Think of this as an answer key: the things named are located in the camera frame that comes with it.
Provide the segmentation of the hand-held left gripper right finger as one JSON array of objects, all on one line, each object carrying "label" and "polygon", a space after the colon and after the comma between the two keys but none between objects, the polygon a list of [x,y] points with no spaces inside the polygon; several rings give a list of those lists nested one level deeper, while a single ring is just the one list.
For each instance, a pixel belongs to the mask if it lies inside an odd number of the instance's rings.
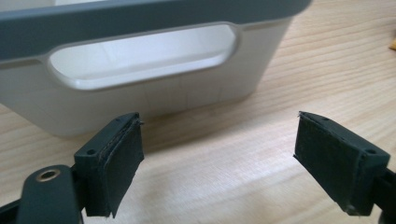
[{"label": "hand-held left gripper right finger", "polygon": [[294,158],[351,216],[390,213],[390,155],[337,122],[299,114]]}]

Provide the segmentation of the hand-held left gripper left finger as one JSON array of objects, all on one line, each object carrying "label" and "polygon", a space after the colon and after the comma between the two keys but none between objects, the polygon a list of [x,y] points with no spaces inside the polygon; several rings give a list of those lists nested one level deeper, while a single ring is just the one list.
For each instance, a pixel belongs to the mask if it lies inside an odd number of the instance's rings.
[{"label": "hand-held left gripper left finger", "polygon": [[138,113],[111,120],[74,155],[77,176],[86,184],[88,217],[113,217],[144,159]]}]

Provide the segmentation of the white storage bin grey rim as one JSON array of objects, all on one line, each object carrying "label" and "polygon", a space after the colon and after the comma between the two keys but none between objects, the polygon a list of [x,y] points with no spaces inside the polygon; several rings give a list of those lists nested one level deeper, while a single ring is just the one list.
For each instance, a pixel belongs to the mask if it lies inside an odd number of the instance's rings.
[{"label": "white storage bin grey rim", "polygon": [[75,135],[251,94],[312,0],[0,0],[0,105]]}]

